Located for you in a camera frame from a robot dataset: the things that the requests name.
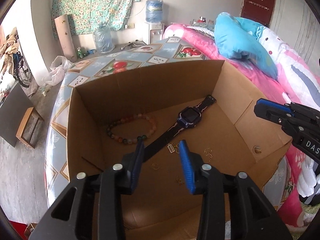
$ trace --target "watch screen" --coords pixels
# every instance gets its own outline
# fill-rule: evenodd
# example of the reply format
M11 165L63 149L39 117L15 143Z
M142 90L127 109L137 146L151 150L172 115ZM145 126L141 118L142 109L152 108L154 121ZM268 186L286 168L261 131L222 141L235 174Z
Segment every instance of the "watch screen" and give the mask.
M197 113L195 110L193 110L192 108L188 108L185 112L182 113L183 114L183 118L189 122L189 123L193 123L195 119L197 119L199 117L199 113Z

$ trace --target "beaded bracelet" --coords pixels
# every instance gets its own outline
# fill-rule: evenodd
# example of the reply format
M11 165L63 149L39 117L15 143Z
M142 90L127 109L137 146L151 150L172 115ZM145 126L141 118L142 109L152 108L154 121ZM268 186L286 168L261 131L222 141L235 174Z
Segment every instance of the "beaded bracelet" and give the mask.
M121 138L120 136L114 134L113 132L111 132L111 129L119 124L122 123L126 123L126 122L131 122L133 120L136 119L146 119L147 121L149 121L152 125L152 128L149 130L148 133L142 135L142 136L138 136L137 138L134 139L126 139L126 138ZM146 115L146 114L134 114L132 116L126 117L126 118L122 118L118 121L115 121L111 124L109 124L107 126L107 135L116 140L119 143L123 143L123 144L132 144L132 143L137 143L139 140L146 140L147 138L150 138L152 134L154 134L154 132L157 130L156 127L156 121L151 118L150 116Z

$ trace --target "rolled mat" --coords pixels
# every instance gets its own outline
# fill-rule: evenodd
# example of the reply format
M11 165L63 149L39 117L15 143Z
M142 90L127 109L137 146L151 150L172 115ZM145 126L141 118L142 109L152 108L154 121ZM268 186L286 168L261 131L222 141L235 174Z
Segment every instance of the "rolled mat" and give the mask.
M71 62L76 62L77 54L71 38L68 15L61 15L55 18L54 21L64 56Z

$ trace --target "wooden stool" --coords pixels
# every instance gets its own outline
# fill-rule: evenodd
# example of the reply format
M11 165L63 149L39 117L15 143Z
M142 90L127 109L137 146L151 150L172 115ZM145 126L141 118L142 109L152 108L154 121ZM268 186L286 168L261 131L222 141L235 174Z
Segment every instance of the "wooden stool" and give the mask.
M38 118L37 118L36 124L35 124L32 132L31 132L30 140L27 141L27 140L23 137L23 133L24 133L24 130L26 129L27 123L29 122L30 117L31 117L31 115L32 115L33 113L34 113ZM39 120L44 121L44 119L42 118L41 115L39 115L39 113L37 112L37 110L36 110L34 107L28 108L28 109L26 110L26 113L24 114L24 116L23 116L23 118L22 118L22 121L21 121L21 123L20 123L19 129L18 129L17 135L16 135L16 137L17 137L23 144L25 144L26 146L32 147L33 149L34 149L35 147L34 147L33 145L31 145L30 141L31 141L31 138L32 138L33 133L35 132L35 129L36 129L36 126L37 126Z

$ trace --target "watch face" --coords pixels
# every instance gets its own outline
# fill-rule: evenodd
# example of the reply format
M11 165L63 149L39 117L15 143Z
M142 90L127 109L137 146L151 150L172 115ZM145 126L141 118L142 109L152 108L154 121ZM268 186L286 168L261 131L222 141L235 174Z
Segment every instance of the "watch face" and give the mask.
M196 112L192 107L189 107L181 113L181 117L188 123L193 123L198 117L200 117L200 114Z

